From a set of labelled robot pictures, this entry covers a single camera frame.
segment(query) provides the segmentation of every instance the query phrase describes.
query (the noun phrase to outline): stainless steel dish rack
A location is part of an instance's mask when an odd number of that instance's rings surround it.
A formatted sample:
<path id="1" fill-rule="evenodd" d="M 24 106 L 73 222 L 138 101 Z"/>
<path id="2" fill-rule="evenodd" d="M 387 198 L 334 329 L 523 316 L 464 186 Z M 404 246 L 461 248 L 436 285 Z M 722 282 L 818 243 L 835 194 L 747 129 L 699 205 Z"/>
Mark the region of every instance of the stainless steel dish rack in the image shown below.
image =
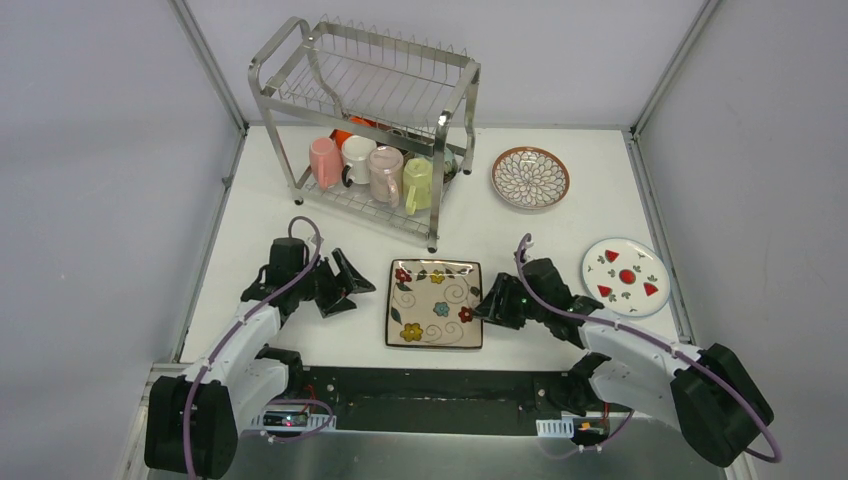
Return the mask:
<path id="1" fill-rule="evenodd" d="M 260 69 L 296 28 L 300 45 L 263 86 Z M 310 29 L 305 20 L 292 17 L 253 58 L 248 81 L 296 204 L 308 198 L 408 232 L 426 239 L 429 251 L 435 253 L 443 192 L 447 192 L 445 148 L 462 158 L 460 168 L 465 174 L 471 173 L 479 63 L 464 51 L 454 53 L 452 47 L 429 46 L 426 40 L 416 43 L 414 37 L 403 40 L 388 32 L 379 34 L 362 24 L 342 25 L 324 16 Z M 447 143 L 448 127 L 463 101 L 465 148 Z M 429 214 L 407 215 L 403 205 L 391 208 L 377 202 L 361 186 L 321 190 L 310 168 L 295 178 L 272 110 L 432 157 Z M 375 126 L 354 123 L 355 117 Z"/>

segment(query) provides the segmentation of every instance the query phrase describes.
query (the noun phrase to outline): white wall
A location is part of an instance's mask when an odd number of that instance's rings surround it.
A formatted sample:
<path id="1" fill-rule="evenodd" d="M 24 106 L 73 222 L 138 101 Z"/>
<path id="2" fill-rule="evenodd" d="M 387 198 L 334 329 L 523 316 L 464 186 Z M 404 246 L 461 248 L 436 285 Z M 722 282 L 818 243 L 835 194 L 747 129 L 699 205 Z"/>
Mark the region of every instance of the white wall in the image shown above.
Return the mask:
<path id="1" fill-rule="evenodd" d="M 696 337 L 775 410 L 763 480 L 848 469 L 846 25 L 844 0 L 725 2 L 643 136 Z"/>
<path id="2" fill-rule="evenodd" d="M 380 32 L 401 31 L 404 38 L 427 37 L 431 45 L 441 41 L 457 50 L 467 48 L 482 64 L 478 124 L 629 126 L 701 3 L 192 0 L 189 5 L 250 121 L 261 118 L 247 87 L 250 59 L 289 17 L 313 26 L 326 13 L 376 25 Z"/>
<path id="3" fill-rule="evenodd" d="M 0 477 L 112 478 L 236 133 L 167 2 L 0 2 Z"/>

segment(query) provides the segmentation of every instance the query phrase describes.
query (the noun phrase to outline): mug handle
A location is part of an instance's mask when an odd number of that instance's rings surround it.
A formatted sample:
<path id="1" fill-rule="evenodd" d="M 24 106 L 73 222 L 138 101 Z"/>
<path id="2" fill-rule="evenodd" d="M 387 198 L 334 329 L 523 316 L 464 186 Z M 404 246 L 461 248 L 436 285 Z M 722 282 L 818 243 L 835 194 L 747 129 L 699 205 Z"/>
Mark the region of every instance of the mug handle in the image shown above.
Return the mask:
<path id="1" fill-rule="evenodd" d="M 353 185 L 354 179 L 356 179 L 356 176 L 354 176 L 354 175 L 351 175 L 350 178 L 348 178 L 348 176 L 347 176 L 348 173 L 350 173 L 350 170 L 352 168 L 353 167 L 351 167 L 350 164 L 348 163 L 347 165 L 345 165 L 345 168 L 342 170 L 342 184 L 346 188 L 350 188 L 350 186 Z"/>
<path id="2" fill-rule="evenodd" d="M 391 200 L 392 207 L 395 208 L 400 205 L 400 194 L 398 193 L 397 182 L 395 182 L 395 178 L 389 176 L 388 182 L 389 184 L 389 200 Z"/>
<path id="3" fill-rule="evenodd" d="M 406 214 L 412 215 L 415 213 L 415 185 L 409 186 L 409 192 L 406 194 Z"/>

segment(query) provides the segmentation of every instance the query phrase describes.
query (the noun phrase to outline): floral square plate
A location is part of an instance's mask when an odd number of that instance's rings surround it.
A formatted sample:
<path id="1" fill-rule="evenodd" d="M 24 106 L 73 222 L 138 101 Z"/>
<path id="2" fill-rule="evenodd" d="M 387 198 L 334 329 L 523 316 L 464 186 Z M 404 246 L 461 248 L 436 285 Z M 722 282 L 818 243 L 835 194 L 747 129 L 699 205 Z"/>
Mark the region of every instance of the floral square plate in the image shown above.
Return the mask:
<path id="1" fill-rule="evenodd" d="M 476 349 L 483 321 L 471 311 L 483 298 L 480 264 L 394 260 L 386 308 L 386 345 Z"/>

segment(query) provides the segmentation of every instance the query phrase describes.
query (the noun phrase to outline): plate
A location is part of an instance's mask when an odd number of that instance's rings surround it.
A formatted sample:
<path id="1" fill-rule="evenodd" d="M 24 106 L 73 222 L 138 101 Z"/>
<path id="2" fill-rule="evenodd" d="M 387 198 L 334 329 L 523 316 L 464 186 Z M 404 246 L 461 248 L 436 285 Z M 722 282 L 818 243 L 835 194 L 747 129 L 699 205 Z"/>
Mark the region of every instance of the plate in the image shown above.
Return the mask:
<path id="1" fill-rule="evenodd" d="M 562 200 L 571 179 L 565 165 L 552 153 L 536 147 L 516 147 L 495 160 L 492 184 L 507 202 L 536 210 Z"/>
<path id="2" fill-rule="evenodd" d="M 483 298 L 480 264 L 393 260 L 386 308 L 386 345 L 477 349 L 483 321 L 471 316 Z"/>
<path id="3" fill-rule="evenodd" d="M 605 307 L 628 317 L 646 317 L 668 302 L 668 270 L 650 248 L 635 240 L 608 238 L 583 257 L 586 290 Z"/>

